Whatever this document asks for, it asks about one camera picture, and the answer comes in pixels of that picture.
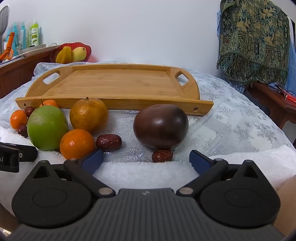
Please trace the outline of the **person's right forearm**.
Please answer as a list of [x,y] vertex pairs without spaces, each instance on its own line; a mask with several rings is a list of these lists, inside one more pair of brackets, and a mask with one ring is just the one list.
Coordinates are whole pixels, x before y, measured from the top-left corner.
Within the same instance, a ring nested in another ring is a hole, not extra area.
[[280,210],[274,223],[285,236],[295,230],[296,214],[296,177],[287,180],[278,190],[280,198]]

